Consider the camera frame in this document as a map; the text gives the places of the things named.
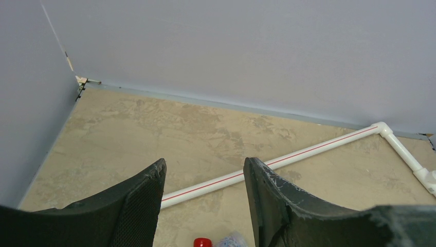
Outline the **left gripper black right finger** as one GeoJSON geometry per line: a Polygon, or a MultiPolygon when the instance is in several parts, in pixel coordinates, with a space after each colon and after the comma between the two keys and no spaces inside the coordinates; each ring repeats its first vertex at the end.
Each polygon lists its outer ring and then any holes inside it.
{"type": "Polygon", "coordinates": [[[243,173],[256,246],[435,246],[435,207],[342,207],[303,190],[256,157],[243,173]]]}

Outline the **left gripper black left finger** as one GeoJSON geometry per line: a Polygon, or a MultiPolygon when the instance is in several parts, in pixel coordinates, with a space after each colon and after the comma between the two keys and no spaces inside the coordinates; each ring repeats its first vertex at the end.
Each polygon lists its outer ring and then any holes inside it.
{"type": "Polygon", "coordinates": [[[166,178],[159,159],[135,176],[57,209],[1,207],[1,246],[152,246],[166,178]]]}

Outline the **white pvc pipe frame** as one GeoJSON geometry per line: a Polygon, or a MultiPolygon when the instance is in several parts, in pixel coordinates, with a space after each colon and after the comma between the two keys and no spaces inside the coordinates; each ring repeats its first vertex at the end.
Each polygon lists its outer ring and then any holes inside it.
{"type": "MultiPolygon", "coordinates": [[[[430,172],[428,169],[424,168],[394,135],[393,130],[385,122],[374,123],[369,127],[354,131],[352,133],[266,161],[265,164],[270,169],[281,168],[373,134],[378,134],[384,138],[409,167],[413,175],[422,184],[422,186],[431,195],[435,196],[435,171],[430,172]]],[[[244,181],[243,170],[239,170],[175,192],[171,192],[162,197],[161,208],[168,208],[242,181],[244,181]]]]}

